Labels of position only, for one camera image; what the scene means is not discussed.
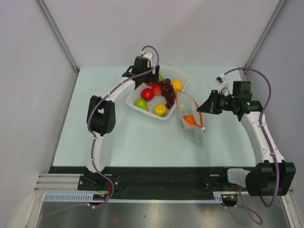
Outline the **clear zip bag orange zipper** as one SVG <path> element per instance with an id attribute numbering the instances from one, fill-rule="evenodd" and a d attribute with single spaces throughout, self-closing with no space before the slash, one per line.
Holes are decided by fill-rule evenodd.
<path id="1" fill-rule="evenodd" d="M 203 144 L 205 127 L 203 125 L 202 113 L 197 112 L 199 105 L 187 93 L 177 90 L 177 111 L 186 134 L 197 144 Z"/>

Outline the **yellow green mango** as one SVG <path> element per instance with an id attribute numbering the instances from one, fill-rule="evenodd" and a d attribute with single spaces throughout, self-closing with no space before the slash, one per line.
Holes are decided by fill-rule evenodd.
<path id="1" fill-rule="evenodd" d="M 167 107 L 164 104 L 158 104 L 154 108 L 154 114 L 164 117 L 167 114 Z"/>

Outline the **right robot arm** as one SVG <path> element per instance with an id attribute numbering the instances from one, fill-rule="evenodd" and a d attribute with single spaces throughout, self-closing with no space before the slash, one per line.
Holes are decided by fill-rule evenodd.
<path id="1" fill-rule="evenodd" d="M 259 101 L 252 100 L 251 83 L 234 81 L 232 94 L 212 90 L 208 99 L 197 108 L 197 112 L 221 114 L 231 111 L 246 130 L 256 165 L 251 170 L 229 168 L 227 174 L 219 178 L 223 190 L 231 190 L 235 185 L 244 187 L 250 196 L 284 196 L 288 193 L 296 168 L 286 162 L 281 155 L 266 125 Z"/>

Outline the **yellow green pear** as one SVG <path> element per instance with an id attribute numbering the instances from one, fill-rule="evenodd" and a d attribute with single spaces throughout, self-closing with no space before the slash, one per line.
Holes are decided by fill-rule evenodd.
<path id="1" fill-rule="evenodd" d="M 139 98 L 134 102 L 134 106 L 141 108 L 145 111 L 148 111 L 148 106 L 147 106 L 147 102 L 146 100 L 144 100 L 143 98 Z"/>

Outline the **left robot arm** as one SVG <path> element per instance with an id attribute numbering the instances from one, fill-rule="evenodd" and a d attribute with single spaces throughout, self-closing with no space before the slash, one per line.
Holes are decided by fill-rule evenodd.
<path id="1" fill-rule="evenodd" d="M 95 190 L 105 183 L 113 187 L 113 182 L 102 174 L 105 165 L 101 161 L 101 150 L 105 137 L 111 133 L 116 124 L 115 105 L 143 83 L 157 83 L 159 79 L 159 62 L 155 65 L 146 56 L 137 56 L 134 64 L 123 73 L 118 84 L 103 96 L 92 96 L 87 114 L 87 129 L 93 135 L 90 160 L 87 166 L 92 174 L 88 184 Z"/>

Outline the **orange fruit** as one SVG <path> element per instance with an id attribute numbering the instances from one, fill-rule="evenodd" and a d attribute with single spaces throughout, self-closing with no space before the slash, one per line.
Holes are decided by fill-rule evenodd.
<path id="1" fill-rule="evenodd" d="M 197 122 L 196 122 L 195 117 L 193 115 L 184 116 L 184 120 L 190 126 L 196 126 L 197 125 Z"/>

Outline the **large red apple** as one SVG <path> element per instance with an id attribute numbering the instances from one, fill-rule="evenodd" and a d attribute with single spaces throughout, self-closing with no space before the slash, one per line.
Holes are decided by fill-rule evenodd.
<path id="1" fill-rule="evenodd" d="M 147 86 L 155 86 L 157 83 L 145 83 Z"/>

